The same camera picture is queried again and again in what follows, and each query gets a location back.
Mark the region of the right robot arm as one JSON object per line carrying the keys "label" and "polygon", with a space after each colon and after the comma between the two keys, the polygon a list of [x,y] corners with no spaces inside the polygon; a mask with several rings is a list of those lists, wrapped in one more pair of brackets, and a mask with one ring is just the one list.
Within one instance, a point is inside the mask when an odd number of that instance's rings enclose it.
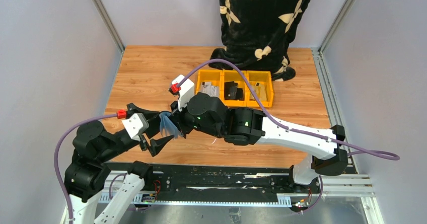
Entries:
{"label": "right robot arm", "polygon": [[217,97],[204,93],[180,106],[171,104],[170,119],[183,136],[199,131],[239,146],[274,144],[306,152],[308,155],[290,167],[290,185],[309,185],[319,175],[339,176],[347,164],[347,151],[337,140],[345,138],[342,126],[316,129],[290,124],[248,107],[228,108]]}

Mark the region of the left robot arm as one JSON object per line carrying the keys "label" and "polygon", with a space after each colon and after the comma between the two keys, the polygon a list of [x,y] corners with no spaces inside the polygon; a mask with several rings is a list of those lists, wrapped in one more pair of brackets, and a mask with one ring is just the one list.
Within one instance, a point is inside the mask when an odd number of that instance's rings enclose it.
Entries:
{"label": "left robot arm", "polygon": [[168,112],[149,111],[130,103],[114,114],[124,126],[116,133],[105,129],[102,120],[107,119],[107,115],[84,120],[72,127],[76,132],[72,162],[60,178],[69,223],[118,223],[143,190],[146,193],[134,210],[150,208],[156,202],[159,193],[167,189],[166,182],[154,174],[152,165],[135,161],[123,173],[118,190],[108,193],[109,203],[103,212],[95,214],[111,173],[107,163],[135,146],[156,156],[178,135],[176,131],[168,131],[166,136],[155,139],[167,116]]}

